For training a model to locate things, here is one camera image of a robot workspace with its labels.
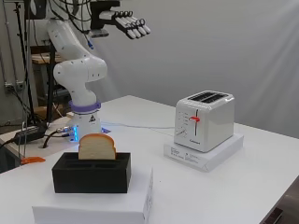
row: orange object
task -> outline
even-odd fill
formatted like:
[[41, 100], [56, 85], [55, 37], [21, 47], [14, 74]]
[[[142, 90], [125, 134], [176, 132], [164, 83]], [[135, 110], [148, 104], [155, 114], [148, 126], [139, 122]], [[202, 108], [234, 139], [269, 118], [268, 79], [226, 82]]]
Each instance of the orange object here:
[[28, 164], [28, 163], [34, 163], [34, 162], [43, 162], [45, 161], [44, 158], [41, 157], [26, 157], [24, 159], [21, 159], [21, 164]]

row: blue light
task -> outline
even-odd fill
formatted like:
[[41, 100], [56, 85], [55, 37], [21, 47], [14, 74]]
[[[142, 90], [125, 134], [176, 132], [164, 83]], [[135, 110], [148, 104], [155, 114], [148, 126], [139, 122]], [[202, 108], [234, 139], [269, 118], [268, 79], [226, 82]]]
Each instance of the blue light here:
[[77, 126], [75, 126], [73, 128], [73, 130], [74, 130], [75, 142], [77, 142], [78, 141], [78, 129], [77, 129]]

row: robotic hand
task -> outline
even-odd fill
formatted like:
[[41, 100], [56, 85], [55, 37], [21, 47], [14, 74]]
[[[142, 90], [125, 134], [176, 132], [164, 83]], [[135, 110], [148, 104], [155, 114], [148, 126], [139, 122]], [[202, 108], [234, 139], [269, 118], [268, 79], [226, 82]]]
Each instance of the robotic hand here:
[[133, 17], [133, 11], [103, 11], [100, 13], [100, 20], [104, 24], [115, 24], [131, 39], [150, 34], [145, 20]]

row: label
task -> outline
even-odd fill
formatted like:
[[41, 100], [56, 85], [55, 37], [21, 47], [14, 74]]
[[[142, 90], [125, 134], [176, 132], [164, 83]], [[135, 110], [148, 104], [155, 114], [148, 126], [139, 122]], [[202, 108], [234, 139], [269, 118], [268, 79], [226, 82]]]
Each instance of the label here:
[[177, 160], [186, 161], [189, 164], [199, 164], [200, 163], [200, 158], [193, 155], [192, 153], [182, 152], [173, 147], [170, 147], [170, 155], [169, 156], [174, 159], [177, 159]]
[[170, 148], [170, 153], [171, 153], [171, 156], [172, 156], [172, 157], [174, 157], [174, 158], [175, 158], [175, 157], [178, 157], [178, 158], [181, 158], [181, 159], [184, 160], [184, 156], [181, 155], [181, 153], [180, 153], [177, 149], [171, 147], [171, 148]]
[[94, 122], [94, 121], [95, 121], [95, 117], [94, 117], [94, 115], [92, 115], [89, 122]]

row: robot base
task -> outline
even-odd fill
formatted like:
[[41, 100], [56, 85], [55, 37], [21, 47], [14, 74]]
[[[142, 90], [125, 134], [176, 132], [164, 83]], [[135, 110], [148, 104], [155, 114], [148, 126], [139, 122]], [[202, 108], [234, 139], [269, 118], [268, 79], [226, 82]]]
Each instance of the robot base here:
[[72, 106], [74, 117], [67, 125], [73, 128], [73, 141], [77, 142], [89, 133], [102, 132], [101, 122], [97, 117], [97, 111], [101, 106], [100, 103], [89, 106], [74, 106], [70, 102], [70, 105]]

